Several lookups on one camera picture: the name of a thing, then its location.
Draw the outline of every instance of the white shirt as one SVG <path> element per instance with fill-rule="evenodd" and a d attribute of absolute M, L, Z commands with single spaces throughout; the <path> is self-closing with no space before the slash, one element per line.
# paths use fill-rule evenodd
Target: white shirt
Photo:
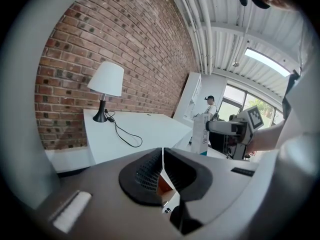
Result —
<path fill-rule="evenodd" d="M 299 48 L 301 77 L 286 95 L 291 112 L 283 126 L 276 149 L 291 138 L 320 132 L 320 44 L 311 24 L 305 22 Z"/>
<path fill-rule="evenodd" d="M 211 116 L 211 118 L 214 116 L 214 114 L 216 113 L 216 111 L 217 111 L 217 108 L 216 108 L 216 105 L 210 105 L 206 110 L 205 110 L 205 112 L 204 113 L 210 113 L 210 114 L 212 114 L 212 116 Z"/>

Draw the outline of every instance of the lamp cord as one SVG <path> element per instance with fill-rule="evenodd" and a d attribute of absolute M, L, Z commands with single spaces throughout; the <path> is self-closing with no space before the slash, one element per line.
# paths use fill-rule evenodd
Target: lamp cord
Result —
<path fill-rule="evenodd" d="M 125 143 L 127 143 L 129 146 L 131 146 L 131 147 L 133 147 L 133 148 L 139 148 L 139 147 L 142 145 L 142 143 L 143 143 L 144 141 L 143 141 L 143 139 L 142 139 L 140 136 L 131 134 L 131 133 L 127 132 L 126 130 L 122 129 L 121 127 L 119 127 L 119 126 L 117 125 L 116 120 L 114 119 L 114 115 L 116 114 L 116 112 L 114 112 L 114 111 L 112 111 L 112 110 L 109 110 L 109 111 L 108 111 L 107 109 L 105 109 L 105 110 L 104 110 L 104 114 L 105 114 L 105 116 L 106 116 L 106 118 L 107 118 L 108 121 L 110 121 L 111 123 L 114 123 L 114 125 L 115 125 L 115 132 L 116 132 L 116 134 L 118 135 L 118 137 L 119 137 L 121 140 L 123 140 Z M 127 142 L 124 138 L 122 138 L 122 137 L 119 135 L 117 128 L 119 128 L 120 130 L 122 130 L 122 131 L 125 132 L 126 134 L 129 134 L 129 135 L 131 135 L 131 136 L 138 137 L 138 138 L 141 140 L 141 144 L 138 145 L 138 146 L 134 146 L 134 145 L 130 144 L 129 142 Z"/>

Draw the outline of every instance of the white table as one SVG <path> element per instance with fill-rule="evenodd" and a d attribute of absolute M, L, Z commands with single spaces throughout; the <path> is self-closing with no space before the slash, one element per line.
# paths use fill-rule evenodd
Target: white table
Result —
<path fill-rule="evenodd" d="M 134 148 L 118 137 L 114 123 L 95 122 L 93 117 L 96 113 L 97 110 L 83 110 L 87 144 L 94 160 L 93 164 L 153 148 L 183 149 L 189 142 L 187 136 L 192 133 L 191 127 L 164 114 L 117 111 L 113 116 L 117 125 L 128 133 L 138 135 L 143 139 L 142 145 Z M 119 129 L 118 133 L 132 145 L 140 144 L 139 138 L 131 137 Z"/>

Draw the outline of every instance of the table lamp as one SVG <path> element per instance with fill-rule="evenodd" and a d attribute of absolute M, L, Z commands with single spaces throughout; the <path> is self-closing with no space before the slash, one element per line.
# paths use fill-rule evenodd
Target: table lamp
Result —
<path fill-rule="evenodd" d="M 103 93 L 103 96 L 100 100 L 99 111 L 93 117 L 94 121 L 98 123 L 104 123 L 107 121 L 107 117 L 105 115 L 106 95 L 122 95 L 124 71 L 125 70 L 119 65 L 107 61 L 102 62 L 96 70 L 88 84 L 88 88 L 99 93 Z"/>

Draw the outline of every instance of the black strap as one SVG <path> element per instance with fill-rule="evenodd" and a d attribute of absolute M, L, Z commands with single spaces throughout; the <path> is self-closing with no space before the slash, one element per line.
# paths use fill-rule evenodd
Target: black strap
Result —
<path fill-rule="evenodd" d="M 212 116 L 212 118 L 210 119 L 210 121 L 213 121 L 214 119 L 219 120 L 219 114 L 218 114 L 217 106 L 215 104 L 213 106 L 215 106 L 215 113 Z"/>
<path fill-rule="evenodd" d="M 282 111 L 283 111 L 283 119 L 287 120 L 290 112 L 291 112 L 291 106 L 287 100 L 287 94 L 291 90 L 291 88 L 295 85 L 295 82 L 300 78 L 300 75 L 297 73 L 297 71 L 293 70 L 293 73 L 289 77 L 288 85 L 286 87 L 286 91 L 284 94 L 284 98 L 282 100 Z"/>

